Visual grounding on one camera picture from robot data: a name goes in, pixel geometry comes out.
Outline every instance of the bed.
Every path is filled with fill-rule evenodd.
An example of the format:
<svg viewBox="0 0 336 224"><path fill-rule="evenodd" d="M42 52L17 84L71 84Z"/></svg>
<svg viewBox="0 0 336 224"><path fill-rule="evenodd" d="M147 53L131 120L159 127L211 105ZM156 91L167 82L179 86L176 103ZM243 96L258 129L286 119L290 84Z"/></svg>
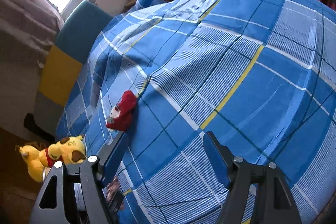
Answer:
<svg viewBox="0 0 336 224"><path fill-rule="evenodd" d="M311 223L336 189L335 24L318 0L139 0L96 38L57 137L85 134L87 155L98 153L117 134L105 126L111 108L131 90L121 223L215 223L227 190L206 131L250 163L276 162Z"/></svg>

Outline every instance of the christmas sock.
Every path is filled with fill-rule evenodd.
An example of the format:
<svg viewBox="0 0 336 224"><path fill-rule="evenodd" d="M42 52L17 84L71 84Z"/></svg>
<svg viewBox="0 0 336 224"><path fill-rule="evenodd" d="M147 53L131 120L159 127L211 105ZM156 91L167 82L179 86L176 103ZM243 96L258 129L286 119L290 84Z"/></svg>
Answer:
<svg viewBox="0 0 336 224"><path fill-rule="evenodd" d="M130 90L124 92L120 103L116 104L107 118L106 127L126 131L132 122L132 110L137 105L137 98Z"/></svg>

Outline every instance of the curtain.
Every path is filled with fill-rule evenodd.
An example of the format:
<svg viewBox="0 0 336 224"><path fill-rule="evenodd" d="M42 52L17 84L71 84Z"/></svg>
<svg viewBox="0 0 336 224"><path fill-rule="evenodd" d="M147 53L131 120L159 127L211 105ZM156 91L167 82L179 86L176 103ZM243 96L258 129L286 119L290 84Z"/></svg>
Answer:
<svg viewBox="0 0 336 224"><path fill-rule="evenodd" d="M0 127L29 141L40 73L63 20L47 0L0 0Z"/></svg>
<svg viewBox="0 0 336 224"><path fill-rule="evenodd" d="M63 19L47 0L0 0L0 59L44 63Z"/></svg>

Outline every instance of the yellow plush toy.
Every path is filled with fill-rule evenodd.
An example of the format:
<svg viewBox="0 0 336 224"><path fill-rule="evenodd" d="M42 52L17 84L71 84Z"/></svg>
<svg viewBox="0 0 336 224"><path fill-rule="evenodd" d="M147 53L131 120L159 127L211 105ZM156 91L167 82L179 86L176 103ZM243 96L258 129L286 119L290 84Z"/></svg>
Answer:
<svg viewBox="0 0 336 224"><path fill-rule="evenodd" d="M37 182L43 182L43 168L53 167L56 161L65 164L82 163L85 159L85 145L83 135L65 137L46 148L44 143L27 143L24 146L15 146L24 162L28 166L28 173Z"/></svg>
<svg viewBox="0 0 336 224"><path fill-rule="evenodd" d="M43 164L39 160L40 150L45 148L45 144L41 144L40 146L36 143L27 143L24 146L15 146L15 150L18 151L27 164L28 174L30 177L37 181L43 182Z"/></svg>
<svg viewBox="0 0 336 224"><path fill-rule="evenodd" d="M65 164L82 163L85 159L85 145L82 142L83 135L77 137L65 137L55 144L51 144L45 150L40 151L40 162L46 167L52 167L56 161Z"/></svg>

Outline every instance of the bolt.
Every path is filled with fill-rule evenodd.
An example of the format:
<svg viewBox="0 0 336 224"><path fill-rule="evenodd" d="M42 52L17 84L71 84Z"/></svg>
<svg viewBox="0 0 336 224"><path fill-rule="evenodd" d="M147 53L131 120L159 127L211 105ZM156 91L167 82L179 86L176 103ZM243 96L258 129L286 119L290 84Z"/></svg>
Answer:
<svg viewBox="0 0 336 224"><path fill-rule="evenodd" d="M272 169L275 169L275 168L277 168L277 164L276 164L275 162L270 162L270 163L268 164L268 167L269 167L269 168L272 168Z"/></svg>
<svg viewBox="0 0 336 224"><path fill-rule="evenodd" d="M56 161L55 163L54 163L54 166L56 167L56 168L60 168L61 166L62 166L62 162L61 161Z"/></svg>
<svg viewBox="0 0 336 224"><path fill-rule="evenodd" d="M88 158L89 162L95 162L98 159L97 156L93 155Z"/></svg>
<svg viewBox="0 0 336 224"><path fill-rule="evenodd" d="M235 156L235 157L233 158L233 160L234 160L235 162L242 162L244 159L243 159L241 156Z"/></svg>

